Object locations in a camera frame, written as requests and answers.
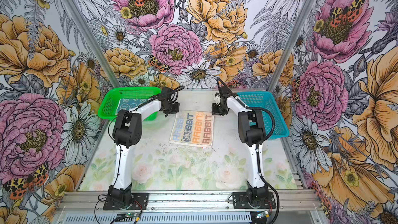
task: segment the blue basket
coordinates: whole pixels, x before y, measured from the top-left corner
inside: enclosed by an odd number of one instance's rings
[[[275,118],[275,130],[269,139],[276,139],[289,136],[289,129],[282,117],[281,111],[275,102],[272,93],[267,91],[239,92],[240,99],[249,107],[262,107],[272,113]],[[266,134],[271,130],[271,118],[263,112]]]

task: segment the pink peony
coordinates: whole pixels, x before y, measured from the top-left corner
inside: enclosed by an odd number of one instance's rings
[[[58,166],[64,150],[61,106],[41,94],[26,93],[18,100],[0,102],[0,179],[26,178],[44,163]]]
[[[337,63],[347,61],[360,50],[369,38],[371,31],[366,31],[369,26],[369,18],[373,7],[368,8],[369,0],[365,0],[362,13],[353,21],[342,20],[336,27],[330,25],[330,10],[334,7],[344,9],[350,6],[354,0],[326,0],[321,7],[321,12],[316,12],[315,26],[312,37],[306,42],[309,50],[321,57]]]
[[[113,1],[114,9],[121,11],[128,23],[127,31],[133,34],[159,28],[174,17],[174,0],[146,0],[142,7],[129,0]]]
[[[149,38],[152,55],[171,67],[169,72],[181,74],[181,69],[202,59],[202,46],[198,36],[181,26],[170,24],[161,27]]]
[[[297,116],[316,122],[320,130],[332,128],[347,108],[348,92],[343,86],[344,75],[339,66],[331,61],[310,62],[300,77]]]

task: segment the floral tablecloth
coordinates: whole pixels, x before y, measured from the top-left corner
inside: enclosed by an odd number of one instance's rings
[[[210,106],[203,107],[200,103],[209,101],[213,95],[212,91],[180,92],[180,109],[209,111]],[[212,148],[170,144],[174,119],[173,115],[165,118],[159,112],[154,121],[142,123],[142,138],[134,146],[131,161],[133,190],[246,189],[246,177],[251,169],[249,152],[238,137],[236,115],[215,117]],[[79,191],[107,191],[113,183],[115,162],[116,147],[106,132]],[[271,185],[277,189],[297,188],[279,139],[264,142],[263,162],[264,177]]]

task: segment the metal post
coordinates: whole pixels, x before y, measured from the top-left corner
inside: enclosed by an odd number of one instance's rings
[[[307,16],[308,13],[311,11],[312,6],[314,5],[316,0],[305,0],[301,11],[298,13],[295,24],[293,25],[293,29],[290,32],[290,36],[287,39],[286,45],[283,49],[281,59],[279,60],[278,65],[276,66],[275,72],[271,77],[271,81],[268,84],[268,91],[272,92],[274,89],[276,82],[278,82],[279,78],[281,77],[281,73],[287,60],[289,59],[290,52],[299,37],[300,31],[302,26],[304,25],[305,21],[308,21]]]
[[[86,42],[92,49],[94,55],[97,57],[102,69],[108,76],[109,81],[111,82],[113,88],[120,87],[120,83],[117,80],[111,66],[103,55],[102,49],[95,39],[93,33],[91,32],[90,27],[88,26],[86,19],[84,18],[82,12],[76,5],[76,0],[62,0],[63,6],[70,13],[70,16],[73,18],[73,21],[79,27],[79,30],[82,32]]]

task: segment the plastic basket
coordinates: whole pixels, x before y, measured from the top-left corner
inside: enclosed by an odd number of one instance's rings
[[[149,99],[151,96],[160,93],[158,87],[118,87],[109,91],[98,110],[100,118],[113,120],[117,116],[117,107],[121,99]],[[156,118],[157,112],[148,116],[145,120],[152,121]]]
[[[281,111],[275,102],[272,93],[267,91],[240,92],[240,99],[249,107],[262,107],[272,113],[275,118],[275,130],[269,139],[276,139],[289,136],[289,129],[282,117]],[[263,112],[264,126],[266,134],[271,130],[271,118]]]

